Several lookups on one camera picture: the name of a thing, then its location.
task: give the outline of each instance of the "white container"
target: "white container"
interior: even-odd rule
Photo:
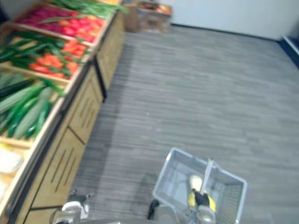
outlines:
[[[180,149],[169,152],[153,190],[153,197],[171,206],[183,223],[196,219],[196,208],[189,207],[191,192],[189,178],[204,178],[207,162]],[[206,185],[206,192],[216,203],[217,224],[237,224],[241,218],[247,182],[217,166],[213,166]]]

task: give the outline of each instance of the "red pepper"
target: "red pepper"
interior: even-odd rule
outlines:
[[[79,65],[76,62],[68,62],[66,68],[68,68],[72,74],[78,69]]]

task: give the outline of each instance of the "cucumber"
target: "cucumber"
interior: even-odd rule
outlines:
[[[51,111],[51,102],[47,101],[47,103],[43,106],[42,112],[40,113],[40,115],[38,117],[37,126],[34,131],[34,137],[36,137],[39,134],[39,132],[41,131],[43,124],[45,123],[50,111]]]
[[[8,111],[10,108],[16,105],[18,101],[24,98],[24,96],[26,96],[32,89],[33,86],[27,87],[2,100],[0,102],[0,114]]]
[[[26,115],[26,113],[30,110],[31,107],[33,107],[33,105],[38,101],[38,97],[32,98],[31,100],[29,100],[23,107],[22,109],[17,113],[17,115],[15,116],[15,118],[12,121],[12,124],[9,127],[8,130],[8,137],[12,137],[18,124],[21,122],[21,120],[23,119],[23,117]]]
[[[9,85],[3,89],[0,90],[0,99],[5,98],[8,95],[11,95],[21,89],[24,89],[25,87],[32,85],[34,83],[34,79],[27,79],[24,81],[20,81],[18,83],[15,83],[13,85]]]
[[[38,102],[28,111],[28,113],[17,126],[17,129],[14,133],[14,138],[19,139],[26,133],[26,131],[38,118],[39,114],[43,110],[44,105],[49,100],[51,94],[52,88],[46,87],[45,89],[43,89],[43,91],[39,95]]]
[[[27,103],[27,101],[30,100],[31,98],[37,96],[40,93],[40,91],[44,88],[44,86],[43,85],[38,85],[38,86],[29,87],[29,88],[31,88],[30,92],[27,93],[27,95],[25,95],[21,100],[19,100],[15,104],[15,106],[9,111],[9,113],[8,113],[7,117],[5,118],[5,120],[3,122],[1,122],[0,134],[2,134],[5,131],[5,129],[9,125],[9,123],[14,119],[14,117],[16,116],[18,111],[24,106],[24,104]]]
[[[36,127],[38,123],[38,118],[36,121],[30,126],[30,128],[26,131],[25,133],[25,139],[29,139],[35,132],[36,132]]]

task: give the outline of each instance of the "wooden produce display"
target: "wooden produce display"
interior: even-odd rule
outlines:
[[[35,208],[42,207],[47,211],[53,206],[62,206],[66,203],[103,99],[98,95],[100,89],[94,82],[96,79],[96,71],[92,65],[52,141],[22,206],[17,224],[32,223],[29,217],[34,213]],[[86,109],[82,110],[82,104],[85,102],[92,105],[91,110],[94,113],[91,114]],[[82,124],[87,134],[81,131]]]
[[[49,4],[36,3],[14,22],[2,25],[0,45],[21,41],[22,37],[15,36],[15,33],[23,31],[32,31],[66,43],[75,40],[67,35],[18,23],[40,6]],[[16,224],[48,220],[57,207],[66,203],[103,102],[103,93],[110,87],[123,42],[123,14],[117,11],[108,17],[93,43],[81,43],[88,49],[81,58],[79,68],[69,79],[16,67],[9,60],[0,63],[1,75],[7,72],[22,73],[25,79],[34,78],[35,84],[41,83],[40,77],[46,78],[61,88],[65,95],[58,97],[58,93],[53,92],[50,100],[55,104],[35,138],[15,139],[7,137],[7,132],[0,136],[1,144],[23,158],[15,172],[0,174],[0,183],[6,186],[0,199],[0,224],[8,220]],[[35,44],[36,41],[32,40],[21,48]]]

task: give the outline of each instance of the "wire basket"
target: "wire basket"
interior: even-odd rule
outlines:
[[[196,220],[196,208],[188,205],[189,177],[204,179],[207,162],[180,149],[169,152],[153,190],[153,197],[171,206],[183,223]],[[217,224],[237,224],[241,218],[247,182],[218,166],[213,166],[206,192],[216,203]]]

